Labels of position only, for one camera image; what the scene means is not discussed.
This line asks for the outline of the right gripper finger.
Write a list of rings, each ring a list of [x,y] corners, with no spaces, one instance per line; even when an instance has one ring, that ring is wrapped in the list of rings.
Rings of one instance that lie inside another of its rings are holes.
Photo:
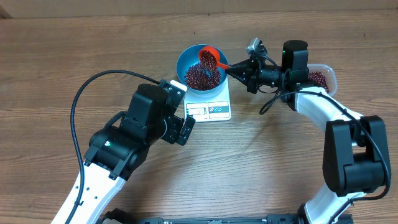
[[[231,75],[233,78],[235,78],[237,81],[239,81],[239,82],[241,82],[243,85],[245,85],[246,87],[249,87],[249,86],[251,86],[251,82],[250,82],[250,80],[247,80],[245,77],[240,77],[240,76],[237,76],[237,75],[234,75],[234,74],[232,74]]]
[[[252,61],[244,60],[242,62],[233,64],[229,68],[225,69],[225,73],[239,77],[250,75],[252,73]]]

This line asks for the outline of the red measuring scoop blue handle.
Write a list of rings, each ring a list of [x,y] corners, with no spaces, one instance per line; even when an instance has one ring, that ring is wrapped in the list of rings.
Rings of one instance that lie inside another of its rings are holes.
[[[228,64],[221,63],[221,56],[219,51],[209,45],[204,46],[198,53],[198,57],[200,59],[200,62],[204,64],[208,68],[222,68],[222,69],[227,69],[230,68]]]

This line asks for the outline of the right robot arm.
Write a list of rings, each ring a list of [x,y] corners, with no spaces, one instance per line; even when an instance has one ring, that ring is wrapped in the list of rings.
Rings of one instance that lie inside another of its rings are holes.
[[[323,187],[301,205],[292,223],[349,223],[344,211],[355,202],[384,198],[391,187],[391,165],[384,121],[363,116],[333,99],[324,86],[312,80],[308,68],[308,44],[288,40],[277,65],[259,39],[246,51],[247,60],[228,65],[226,74],[240,81],[247,91],[261,86],[275,88],[273,99],[260,110],[267,112],[280,99],[313,121],[324,133]]]

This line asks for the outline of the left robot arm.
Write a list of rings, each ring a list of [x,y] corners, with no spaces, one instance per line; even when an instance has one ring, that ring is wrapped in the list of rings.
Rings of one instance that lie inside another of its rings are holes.
[[[195,120],[175,112],[187,87],[175,80],[140,84],[127,111],[112,117],[89,141],[83,172],[53,223],[96,223],[158,139],[185,145]]]

